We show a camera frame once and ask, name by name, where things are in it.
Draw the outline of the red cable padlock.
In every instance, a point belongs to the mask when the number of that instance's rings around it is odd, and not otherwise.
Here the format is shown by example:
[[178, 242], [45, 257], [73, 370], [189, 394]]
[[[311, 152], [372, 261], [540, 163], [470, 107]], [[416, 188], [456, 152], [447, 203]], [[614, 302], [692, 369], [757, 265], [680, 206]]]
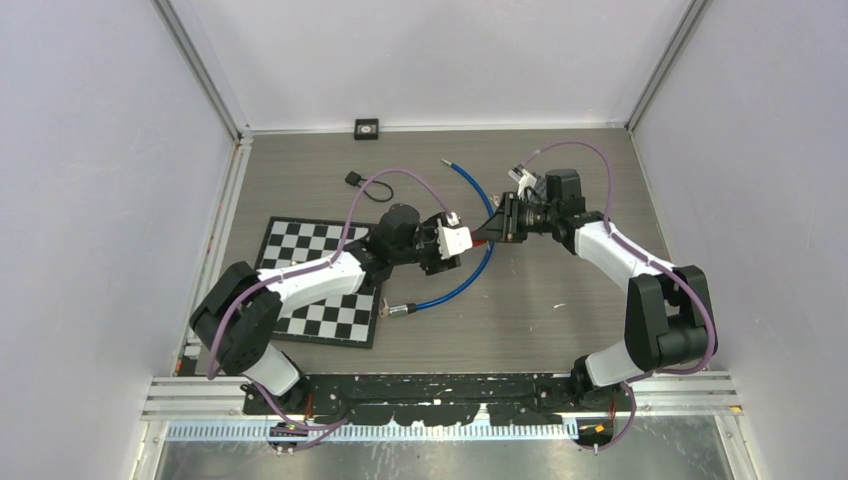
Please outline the red cable padlock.
[[489, 246], [497, 240], [497, 235], [485, 229], [477, 229], [471, 232], [471, 238], [472, 246], [477, 248]]

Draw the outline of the blue cable lock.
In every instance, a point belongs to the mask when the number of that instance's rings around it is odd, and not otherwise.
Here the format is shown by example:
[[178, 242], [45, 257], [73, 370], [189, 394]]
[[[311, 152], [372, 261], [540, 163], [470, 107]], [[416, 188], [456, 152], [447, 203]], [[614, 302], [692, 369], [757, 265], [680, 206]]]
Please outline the blue cable lock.
[[[494, 206], [492, 205], [492, 201], [484, 192], [482, 186], [479, 182], [469, 174], [464, 168], [457, 165], [454, 162], [442, 159], [442, 163], [451, 168], [453, 171], [457, 172], [460, 176], [462, 176], [469, 185], [476, 191], [478, 196], [480, 197], [486, 213], [488, 215], [492, 215], [494, 213]], [[464, 280], [461, 284], [455, 287], [450, 292], [429, 301], [419, 302], [419, 303], [405, 303], [398, 305], [389, 305], [386, 299], [383, 299], [383, 305], [379, 309], [379, 316], [381, 318], [391, 318], [391, 317], [402, 317], [406, 315], [414, 314], [421, 310], [428, 310], [440, 305], [445, 304], [446, 302], [456, 298], [458, 295], [463, 293], [468, 287], [470, 287], [483, 273], [487, 265], [489, 264], [494, 253], [494, 244], [489, 243], [486, 246], [485, 253], [477, 266], [477, 268], [469, 275], [469, 277]]]

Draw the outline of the black cable padlock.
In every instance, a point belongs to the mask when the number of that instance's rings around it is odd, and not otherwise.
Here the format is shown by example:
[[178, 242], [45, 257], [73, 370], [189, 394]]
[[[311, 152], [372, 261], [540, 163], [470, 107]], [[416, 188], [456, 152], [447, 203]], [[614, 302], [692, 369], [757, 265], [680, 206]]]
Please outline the black cable padlock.
[[[349, 186], [364, 189], [363, 195], [375, 203], [388, 203], [395, 197], [395, 191], [388, 183], [380, 180], [371, 181], [355, 171], [349, 171], [344, 182]], [[373, 192], [374, 189], [381, 189], [384, 195], [376, 195]]]

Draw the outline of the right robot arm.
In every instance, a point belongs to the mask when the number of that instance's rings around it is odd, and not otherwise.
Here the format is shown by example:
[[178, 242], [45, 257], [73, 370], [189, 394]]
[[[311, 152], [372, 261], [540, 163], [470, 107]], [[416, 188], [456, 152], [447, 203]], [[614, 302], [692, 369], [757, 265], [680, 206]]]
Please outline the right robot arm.
[[516, 191], [502, 194], [491, 216], [472, 234], [477, 243], [525, 241], [548, 234], [587, 261], [626, 295], [622, 340], [578, 358], [568, 392], [584, 410], [596, 410], [611, 387], [653, 373], [689, 375], [703, 369], [718, 347], [705, 273], [678, 267], [624, 236], [600, 211], [590, 211], [574, 169], [539, 177], [522, 166], [510, 176]]

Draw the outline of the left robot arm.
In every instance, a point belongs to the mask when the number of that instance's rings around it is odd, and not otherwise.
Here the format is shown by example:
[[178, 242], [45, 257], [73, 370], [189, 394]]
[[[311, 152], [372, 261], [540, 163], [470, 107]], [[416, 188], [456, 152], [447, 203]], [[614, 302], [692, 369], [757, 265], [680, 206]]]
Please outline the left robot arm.
[[434, 275], [456, 268], [472, 249], [472, 231], [455, 212], [427, 219], [395, 204], [368, 233], [342, 237], [331, 254], [279, 269], [236, 262], [225, 269], [191, 314], [190, 327], [208, 351], [205, 376], [243, 376], [268, 393], [280, 412], [298, 412], [307, 398], [302, 370], [271, 343], [281, 316], [329, 297], [369, 289], [397, 266]]

